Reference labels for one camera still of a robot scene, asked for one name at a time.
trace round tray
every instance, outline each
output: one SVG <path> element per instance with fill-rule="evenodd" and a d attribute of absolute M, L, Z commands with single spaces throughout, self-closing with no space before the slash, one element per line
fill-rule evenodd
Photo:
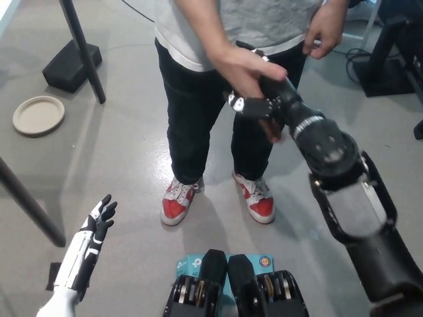
<path fill-rule="evenodd" d="M 65 107 L 60 100 L 38 96 L 28 99 L 16 109 L 13 126 L 25 135 L 44 135 L 57 128 L 64 117 Z"/>

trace red sneaker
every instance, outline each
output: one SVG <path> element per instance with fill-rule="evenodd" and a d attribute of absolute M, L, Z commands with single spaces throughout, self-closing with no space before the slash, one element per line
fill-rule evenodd
<path fill-rule="evenodd" d="M 194 195 L 199 190 L 198 184 L 184 185 L 176 178 L 166 191 L 160 210 L 160 220 L 168 226 L 176 226 L 184 220 Z"/>
<path fill-rule="evenodd" d="M 263 225 L 271 223 L 275 219 L 274 202 L 264 179 L 246 180 L 235 173 L 233 179 L 243 191 L 251 217 Z"/>

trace black stand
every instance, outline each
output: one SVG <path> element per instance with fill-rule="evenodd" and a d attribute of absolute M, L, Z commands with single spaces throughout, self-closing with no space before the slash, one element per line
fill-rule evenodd
<path fill-rule="evenodd" d="M 0 157 L 0 182 L 9 191 L 13 199 L 22 207 L 25 213 L 38 225 L 41 231 L 55 246 L 66 246 L 64 234 L 44 212 L 36 200 L 28 193 L 19 179 Z"/>
<path fill-rule="evenodd" d="M 416 140 L 422 140 L 423 139 L 423 120 L 420 121 L 416 127 L 414 127 L 414 137 Z"/>
<path fill-rule="evenodd" d="M 67 25 L 72 33 L 73 41 L 79 50 L 79 55 L 81 56 L 81 61 L 85 69 L 87 70 L 88 79 L 90 84 L 96 94 L 98 102 L 104 104 L 106 102 L 106 95 L 104 93 L 103 87 L 101 85 L 100 79 L 98 77 L 97 70 L 95 68 L 93 59 L 89 53 L 87 41 L 85 39 L 84 33 L 79 23 L 79 19 L 73 6 L 72 0 L 60 0 L 60 5 L 65 15 Z"/>
<path fill-rule="evenodd" d="M 353 62 L 354 71 L 367 97 L 412 94 L 416 91 L 399 59 L 387 59 L 400 31 L 407 25 L 404 17 L 389 19 L 368 61 Z"/>

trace black robotic arm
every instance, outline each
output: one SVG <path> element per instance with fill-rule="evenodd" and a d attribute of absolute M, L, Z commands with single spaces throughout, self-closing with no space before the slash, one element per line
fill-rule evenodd
<path fill-rule="evenodd" d="M 268 61 L 267 57 L 244 43 Z M 232 92 L 237 115 L 276 120 L 304 156 L 314 197 L 333 237 L 345 245 L 369 300 L 379 316 L 423 316 L 423 274 L 395 225 L 397 210 L 375 164 L 355 140 L 322 112 L 306 106 L 289 79 L 260 79 L 266 100 Z M 400 301 L 381 308 L 398 296 Z"/>

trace black pants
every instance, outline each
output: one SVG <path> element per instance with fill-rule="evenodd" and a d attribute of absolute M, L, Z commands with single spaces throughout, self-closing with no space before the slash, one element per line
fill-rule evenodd
<path fill-rule="evenodd" d="M 169 103 L 167 137 L 173 173 L 179 182 L 193 184 L 204 173 L 210 130 L 225 104 L 223 91 L 230 92 L 231 87 L 217 71 L 186 69 L 157 40 L 155 44 Z M 302 45 L 269 58 L 288 70 L 297 87 L 305 63 Z M 231 150 L 235 172 L 247 180 L 256 180 L 266 170 L 272 144 L 256 120 L 235 116 Z"/>

